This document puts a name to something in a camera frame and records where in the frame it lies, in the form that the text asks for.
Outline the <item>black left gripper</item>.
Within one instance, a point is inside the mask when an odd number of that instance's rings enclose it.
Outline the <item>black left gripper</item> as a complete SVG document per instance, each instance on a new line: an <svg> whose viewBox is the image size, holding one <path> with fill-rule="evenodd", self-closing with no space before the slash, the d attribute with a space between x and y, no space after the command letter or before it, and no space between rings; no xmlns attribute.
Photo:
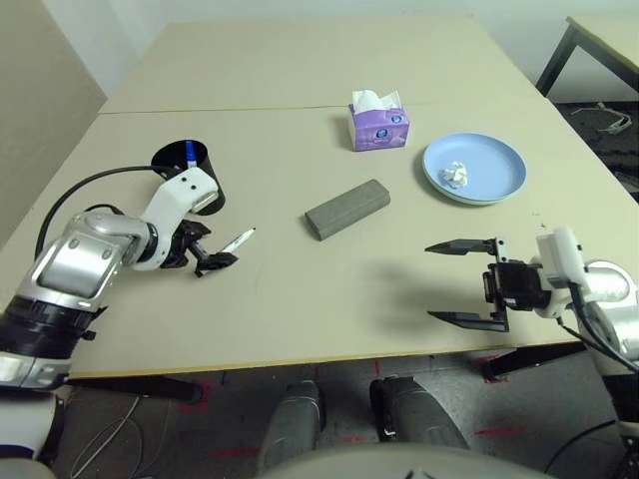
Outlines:
<svg viewBox="0 0 639 479"><path fill-rule="evenodd" d="M204 224L193 221L181 221L173 233L171 245L167 257L161 263L160 268L180 268L188 264L187 252L189 251L197 260L194 274L203 277L212 271L219 270L224 264L233 264L237 257L231 252L219 251L208 253L199 240L208 236L212 231Z"/></svg>

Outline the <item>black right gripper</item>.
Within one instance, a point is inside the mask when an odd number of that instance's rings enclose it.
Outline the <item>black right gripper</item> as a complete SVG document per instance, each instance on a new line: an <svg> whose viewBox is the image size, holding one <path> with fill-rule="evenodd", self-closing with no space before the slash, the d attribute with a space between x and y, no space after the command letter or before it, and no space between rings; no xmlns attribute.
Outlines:
<svg viewBox="0 0 639 479"><path fill-rule="evenodd" d="M541 285L541 265L509 259L503 239L453 239L428 246L424 251L449 255L483 252L495 258L482 275L485 300L494 306L494 310L488 318L473 312L429 312L449 324L465 329L508 332L508 309L531 311L543 309L550 302L550 291Z"/></svg>

